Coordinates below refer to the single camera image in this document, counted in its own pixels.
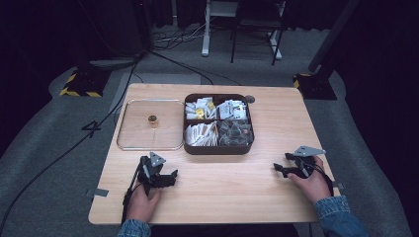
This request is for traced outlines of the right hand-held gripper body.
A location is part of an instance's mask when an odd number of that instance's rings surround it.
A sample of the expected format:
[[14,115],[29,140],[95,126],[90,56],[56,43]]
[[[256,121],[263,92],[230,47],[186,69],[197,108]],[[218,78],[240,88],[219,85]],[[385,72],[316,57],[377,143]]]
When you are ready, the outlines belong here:
[[314,170],[318,168],[315,163],[314,157],[316,155],[325,154],[326,151],[323,149],[313,148],[302,145],[295,152],[287,153],[286,158],[289,161],[294,161],[295,166],[285,169],[285,177],[288,174],[296,174],[300,178],[308,178]]

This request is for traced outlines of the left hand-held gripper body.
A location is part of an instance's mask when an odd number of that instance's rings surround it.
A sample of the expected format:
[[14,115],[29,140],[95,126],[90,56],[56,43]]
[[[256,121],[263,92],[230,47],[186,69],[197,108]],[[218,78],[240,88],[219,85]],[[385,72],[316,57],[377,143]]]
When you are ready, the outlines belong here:
[[160,174],[165,162],[164,158],[154,152],[140,157],[137,179],[147,195],[151,188],[163,188],[166,185],[165,176]]

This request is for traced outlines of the person's right hand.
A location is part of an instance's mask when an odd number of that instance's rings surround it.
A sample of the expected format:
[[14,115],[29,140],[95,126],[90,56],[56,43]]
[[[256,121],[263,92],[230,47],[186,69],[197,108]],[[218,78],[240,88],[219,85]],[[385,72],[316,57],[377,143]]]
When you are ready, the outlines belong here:
[[292,176],[289,179],[302,190],[307,199],[312,203],[331,197],[327,182],[318,171],[314,171],[306,179],[302,179],[299,176]]

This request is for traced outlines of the person's left hand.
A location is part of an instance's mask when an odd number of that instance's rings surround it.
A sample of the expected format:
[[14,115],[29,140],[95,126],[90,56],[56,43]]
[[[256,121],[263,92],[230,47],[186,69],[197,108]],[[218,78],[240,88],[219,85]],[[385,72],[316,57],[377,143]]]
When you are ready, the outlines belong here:
[[127,219],[149,222],[162,196],[162,189],[157,189],[152,197],[145,193],[143,185],[138,185],[133,191],[126,213]]

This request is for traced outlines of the clear lid with gold knob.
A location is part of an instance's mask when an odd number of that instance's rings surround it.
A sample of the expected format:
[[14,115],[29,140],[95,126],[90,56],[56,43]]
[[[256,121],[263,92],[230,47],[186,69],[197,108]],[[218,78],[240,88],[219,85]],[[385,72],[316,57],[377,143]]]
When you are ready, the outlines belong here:
[[176,150],[183,143],[184,104],[175,99],[126,103],[117,146],[122,150]]

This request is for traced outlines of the pile of white orange sticks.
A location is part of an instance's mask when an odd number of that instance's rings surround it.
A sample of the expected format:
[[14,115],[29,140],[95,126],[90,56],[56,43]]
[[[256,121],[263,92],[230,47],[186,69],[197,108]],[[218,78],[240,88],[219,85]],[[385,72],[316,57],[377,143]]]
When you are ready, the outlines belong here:
[[218,131],[216,122],[190,124],[185,132],[185,142],[190,146],[217,146]]

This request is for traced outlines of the brown compartment box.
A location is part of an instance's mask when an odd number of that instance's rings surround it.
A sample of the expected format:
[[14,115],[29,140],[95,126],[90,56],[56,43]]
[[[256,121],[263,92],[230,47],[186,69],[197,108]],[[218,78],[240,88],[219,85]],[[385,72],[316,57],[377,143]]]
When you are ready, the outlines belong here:
[[[218,131],[218,124],[225,119],[219,118],[219,113],[217,106],[222,104],[223,102],[227,100],[237,100],[242,101],[247,106],[247,118],[251,125],[252,120],[250,116],[250,110],[248,103],[246,102],[246,99],[244,96],[239,94],[190,94],[185,98],[185,104],[187,102],[195,102],[199,98],[205,98],[205,97],[212,97],[213,102],[216,106],[216,119],[186,119],[186,114],[184,115],[184,132],[188,125],[190,124],[198,124],[198,123],[210,123],[215,121],[217,125],[217,131]],[[220,146],[219,143],[217,146],[190,146],[185,142],[185,135],[183,134],[184,138],[184,148],[189,154],[193,155],[241,155],[246,154],[250,151],[251,146],[253,142],[248,146]]]

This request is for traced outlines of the pile of dark clear bags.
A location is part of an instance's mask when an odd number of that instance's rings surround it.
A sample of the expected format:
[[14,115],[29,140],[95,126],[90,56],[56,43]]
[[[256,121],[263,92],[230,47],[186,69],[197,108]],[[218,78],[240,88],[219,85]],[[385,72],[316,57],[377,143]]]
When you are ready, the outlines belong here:
[[248,146],[254,141],[248,119],[226,119],[218,124],[220,146]]

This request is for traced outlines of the pile of white yellow sachets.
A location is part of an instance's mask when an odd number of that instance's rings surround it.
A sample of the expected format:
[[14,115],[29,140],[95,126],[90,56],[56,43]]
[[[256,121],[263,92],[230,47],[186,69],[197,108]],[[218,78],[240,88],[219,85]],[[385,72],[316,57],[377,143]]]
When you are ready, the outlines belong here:
[[216,106],[212,97],[199,98],[185,104],[186,119],[216,119]]

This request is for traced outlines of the person's dark clothing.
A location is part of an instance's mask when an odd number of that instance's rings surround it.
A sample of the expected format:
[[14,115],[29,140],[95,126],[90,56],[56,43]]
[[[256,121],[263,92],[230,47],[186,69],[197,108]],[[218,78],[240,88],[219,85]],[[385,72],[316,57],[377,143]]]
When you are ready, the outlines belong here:
[[153,225],[152,237],[298,237],[292,224]]

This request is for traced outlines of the black stand with striped base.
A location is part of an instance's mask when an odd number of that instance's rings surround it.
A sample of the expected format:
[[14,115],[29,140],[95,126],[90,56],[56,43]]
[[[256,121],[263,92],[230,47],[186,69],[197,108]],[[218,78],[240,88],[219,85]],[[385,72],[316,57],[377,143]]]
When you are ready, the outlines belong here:
[[69,0],[56,0],[55,2],[56,12],[61,21],[63,41],[75,64],[75,69],[67,79],[60,95],[102,97],[111,72],[90,63],[82,44],[81,32],[75,24],[74,11],[68,3]]
[[360,0],[349,0],[346,4],[333,28],[308,65],[310,74],[298,73],[293,77],[293,86],[299,90],[305,100],[337,99],[329,82],[329,77],[333,73],[334,60],[337,56],[336,53],[332,52],[332,47],[359,2]]

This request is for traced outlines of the pile of white printed packets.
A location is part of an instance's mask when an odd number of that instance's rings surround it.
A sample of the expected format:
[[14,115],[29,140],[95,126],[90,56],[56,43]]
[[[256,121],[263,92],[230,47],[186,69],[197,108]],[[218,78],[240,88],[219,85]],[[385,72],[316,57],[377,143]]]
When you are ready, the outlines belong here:
[[217,106],[220,119],[246,119],[247,106],[242,101],[227,100]]

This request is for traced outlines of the black chair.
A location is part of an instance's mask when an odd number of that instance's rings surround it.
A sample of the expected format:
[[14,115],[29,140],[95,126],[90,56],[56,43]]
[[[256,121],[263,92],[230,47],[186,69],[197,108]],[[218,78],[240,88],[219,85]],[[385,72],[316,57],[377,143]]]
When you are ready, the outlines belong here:
[[286,8],[286,0],[238,0],[231,29],[230,62],[234,62],[235,49],[239,45],[239,31],[268,33],[268,44],[273,52],[272,65],[282,58],[279,47],[285,30]]

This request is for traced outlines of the white desk frame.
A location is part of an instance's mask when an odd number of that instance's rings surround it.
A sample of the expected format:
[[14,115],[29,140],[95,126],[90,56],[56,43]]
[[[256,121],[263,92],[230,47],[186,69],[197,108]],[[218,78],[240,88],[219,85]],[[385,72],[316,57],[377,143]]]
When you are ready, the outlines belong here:
[[[210,21],[215,17],[233,18],[235,16],[236,7],[236,1],[225,2],[222,0],[206,0],[205,32],[202,46],[203,57],[210,55]],[[279,40],[279,31],[267,33],[267,37],[269,38],[269,43],[271,45],[272,52],[275,55],[275,59],[281,60],[281,52],[278,49],[275,49],[275,46]]]

